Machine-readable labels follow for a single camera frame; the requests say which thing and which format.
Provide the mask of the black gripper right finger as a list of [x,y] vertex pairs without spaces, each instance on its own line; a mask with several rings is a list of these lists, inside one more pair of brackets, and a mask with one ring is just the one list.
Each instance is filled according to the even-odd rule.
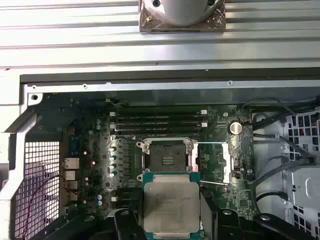
[[200,200],[200,220],[209,240],[318,240],[307,227],[292,225],[281,218],[261,213],[247,220],[212,199]]

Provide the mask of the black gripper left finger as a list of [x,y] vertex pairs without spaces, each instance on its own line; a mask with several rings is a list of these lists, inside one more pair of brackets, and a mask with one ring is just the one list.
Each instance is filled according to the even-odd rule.
[[134,212],[121,208],[105,219],[77,216],[59,220],[37,233],[35,240],[144,240],[145,231]]

